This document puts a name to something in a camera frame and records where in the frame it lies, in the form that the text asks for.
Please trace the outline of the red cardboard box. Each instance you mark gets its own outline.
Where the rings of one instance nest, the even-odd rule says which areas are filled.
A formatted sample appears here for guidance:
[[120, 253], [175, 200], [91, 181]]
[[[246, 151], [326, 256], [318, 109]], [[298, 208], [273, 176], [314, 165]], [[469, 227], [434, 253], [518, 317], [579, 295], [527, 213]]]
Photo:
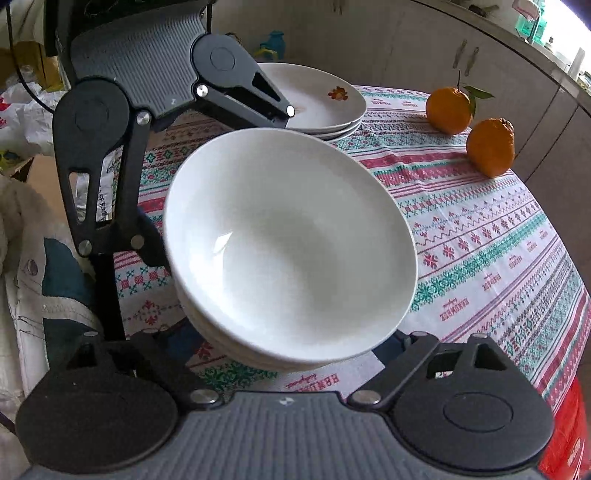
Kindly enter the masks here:
[[589, 428], [578, 378], [573, 380], [554, 420], [554, 433], [540, 471], [553, 480], [585, 479], [590, 474]]

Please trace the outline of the teal bottle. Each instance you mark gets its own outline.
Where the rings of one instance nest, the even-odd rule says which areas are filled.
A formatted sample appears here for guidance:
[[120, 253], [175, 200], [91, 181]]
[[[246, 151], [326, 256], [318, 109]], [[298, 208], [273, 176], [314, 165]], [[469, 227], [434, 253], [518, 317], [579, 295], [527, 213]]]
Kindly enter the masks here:
[[287, 44], [284, 41], [283, 31], [273, 30], [270, 32], [269, 38], [259, 44], [259, 49], [252, 56], [257, 61], [279, 62], [283, 61], [286, 49]]

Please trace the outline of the white floral plate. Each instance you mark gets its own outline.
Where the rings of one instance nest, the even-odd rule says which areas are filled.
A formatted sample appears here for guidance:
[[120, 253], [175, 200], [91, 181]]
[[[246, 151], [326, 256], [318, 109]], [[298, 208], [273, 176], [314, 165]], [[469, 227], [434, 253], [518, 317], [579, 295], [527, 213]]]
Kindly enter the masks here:
[[363, 95], [329, 72], [273, 62], [259, 63], [259, 68], [294, 107], [288, 129], [312, 134], [335, 132], [355, 123], [367, 111]]

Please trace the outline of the wrinkled orange fruit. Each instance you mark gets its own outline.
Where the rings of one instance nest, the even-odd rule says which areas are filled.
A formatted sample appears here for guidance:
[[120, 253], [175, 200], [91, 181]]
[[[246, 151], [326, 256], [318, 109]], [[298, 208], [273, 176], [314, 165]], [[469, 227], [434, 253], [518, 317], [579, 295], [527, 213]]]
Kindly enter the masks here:
[[485, 176], [495, 178], [511, 168], [515, 159], [515, 132], [504, 118], [479, 122], [468, 136], [470, 162]]

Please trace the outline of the orange with green leaves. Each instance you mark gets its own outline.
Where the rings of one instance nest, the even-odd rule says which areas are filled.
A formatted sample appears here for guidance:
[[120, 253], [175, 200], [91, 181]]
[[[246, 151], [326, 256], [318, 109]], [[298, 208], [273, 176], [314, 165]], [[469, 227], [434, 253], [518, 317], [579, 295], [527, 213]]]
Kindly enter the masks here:
[[472, 123], [477, 102], [491, 98], [494, 98], [492, 93], [458, 79], [454, 87], [439, 88], [431, 93], [425, 107], [427, 120], [445, 135], [460, 134]]

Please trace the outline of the pink floral small bowl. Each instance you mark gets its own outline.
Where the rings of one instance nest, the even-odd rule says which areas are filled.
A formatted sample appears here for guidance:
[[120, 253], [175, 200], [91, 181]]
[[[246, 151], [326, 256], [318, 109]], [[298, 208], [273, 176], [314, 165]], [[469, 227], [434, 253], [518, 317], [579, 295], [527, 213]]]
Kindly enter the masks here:
[[223, 333], [209, 321], [204, 314], [201, 314], [197, 307], [190, 301], [183, 288], [174, 283], [176, 295], [183, 312], [188, 320], [197, 329], [197, 332], [213, 347], [228, 356], [249, 367], [260, 370], [275, 372], [297, 372], [322, 368], [327, 363], [305, 363], [290, 360], [281, 360], [270, 355], [256, 352], [249, 347], [232, 340], [228, 334]]

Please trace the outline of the white plate underneath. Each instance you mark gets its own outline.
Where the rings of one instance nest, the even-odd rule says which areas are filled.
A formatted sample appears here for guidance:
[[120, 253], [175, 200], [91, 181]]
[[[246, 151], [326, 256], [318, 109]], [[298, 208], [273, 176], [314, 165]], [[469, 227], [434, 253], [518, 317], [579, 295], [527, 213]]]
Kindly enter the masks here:
[[347, 125], [345, 128], [342, 128], [341, 130], [337, 130], [337, 131], [322, 131], [322, 132], [311, 132], [311, 131], [304, 131], [304, 130], [297, 130], [294, 129], [295, 132], [297, 133], [303, 133], [304, 135], [308, 135], [311, 137], [315, 137], [324, 141], [338, 141], [339, 139], [342, 138], [346, 138], [348, 136], [351, 136], [353, 133], [356, 132], [356, 130], [359, 129], [360, 125], [362, 124], [363, 119], [360, 118], [358, 120], [356, 120], [356, 122], [353, 122], [349, 125]]

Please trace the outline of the patterned christmas tablecloth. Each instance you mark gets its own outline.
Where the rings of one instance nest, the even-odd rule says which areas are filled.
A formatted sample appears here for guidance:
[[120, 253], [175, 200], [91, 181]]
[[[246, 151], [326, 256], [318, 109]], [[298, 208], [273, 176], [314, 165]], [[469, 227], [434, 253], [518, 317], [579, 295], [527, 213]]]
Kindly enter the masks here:
[[[468, 133], [446, 137], [425, 117], [428, 94], [356, 86], [368, 108], [358, 131], [332, 145], [387, 188], [415, 238], [416, 298], [399, 327], [443, 341], [490, 335], [556, 414], [576, 377], [590, 333], [590, 295], [535, 197], [512, 171], [482, 176], [465, 157]], [[139, 205], [161, 229], [164, 199], [181, 162], [228, 129], [198, 113], [179, 117], [150, 140]], [[133, 252], [116, 253], [114, 281], [127, 336], [157, 332], [185, 317], [172, 278]], [[173, 353], [223, 393], [338, 390], [349, 396], [389, 360], [374, 354], [293, 374], [230, 360], [191, 328]]]

